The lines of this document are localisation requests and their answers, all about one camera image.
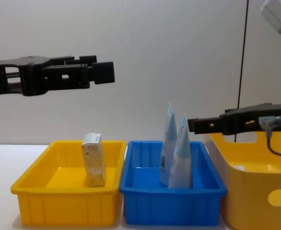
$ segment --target small carton box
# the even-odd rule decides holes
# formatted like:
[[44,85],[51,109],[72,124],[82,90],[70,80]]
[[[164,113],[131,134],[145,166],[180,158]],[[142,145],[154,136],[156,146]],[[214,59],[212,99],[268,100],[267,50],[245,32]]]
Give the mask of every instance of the small carton box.
[[90,187],[105,185],[105,162],[101,134],[86,134],[82,143],[87,184]]

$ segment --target vertical black line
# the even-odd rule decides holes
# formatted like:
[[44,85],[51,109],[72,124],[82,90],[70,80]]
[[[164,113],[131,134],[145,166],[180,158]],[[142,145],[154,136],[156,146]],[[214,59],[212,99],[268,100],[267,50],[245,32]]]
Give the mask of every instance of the vertical black line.
[[239,84],[239,88],[238,88],[237,108],[240,107],[240,99],[241,99],[241,86],[242,86],[242,75],[243,75],[244,54],[245,54],[245,41],[246,41],[246,30],[247,30],[248,7],[249,7],[249,0],[247,0],[247,4],[246,4],[243,51],[242,51],[242,60],[241,60],[240,84]]

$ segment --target yellow storage basket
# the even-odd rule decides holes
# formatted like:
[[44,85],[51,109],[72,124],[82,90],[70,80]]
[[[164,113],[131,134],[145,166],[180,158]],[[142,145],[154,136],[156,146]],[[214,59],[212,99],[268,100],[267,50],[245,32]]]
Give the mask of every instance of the yellow storage basket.
[[[267,148],[264,132],[254,143],[226,142],[220,133],[206,135],[205,145],[227,187],[224,220],[239,230],[281,230],[281,157]],[[281,132],[272,148],[281,152]]]
[[110,226],[117,218],[126,142],[103,141],[104,187],[87,187],[82,141],[55,141],[13,184],[25,225]]

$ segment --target white wall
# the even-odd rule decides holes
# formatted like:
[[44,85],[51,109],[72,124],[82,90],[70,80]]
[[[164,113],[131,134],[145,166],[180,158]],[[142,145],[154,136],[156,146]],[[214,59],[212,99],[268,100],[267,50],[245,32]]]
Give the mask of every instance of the white wall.
[[0,142],[161,139],[168,101],[177,122],[236,107],[245,10],[243,0],[0,0],[0,59],[97,54],[116,75],[87,90],[0,95]]
[[[281,35],[259,12],[262,4],[249,2],[240,107],[281,103]],[[240,134],[237,140],[254,139],[255,135]]]

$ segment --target blue plastic bin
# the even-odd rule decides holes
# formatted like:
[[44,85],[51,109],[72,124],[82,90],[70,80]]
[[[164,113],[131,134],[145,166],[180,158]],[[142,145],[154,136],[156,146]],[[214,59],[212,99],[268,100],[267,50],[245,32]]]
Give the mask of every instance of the blue plastic bin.
[[193,188],[170,189],[159,181],[161,141],[131,141],[120,181],[127,224],[218,224],[226,188],[202,142],[190,143]]

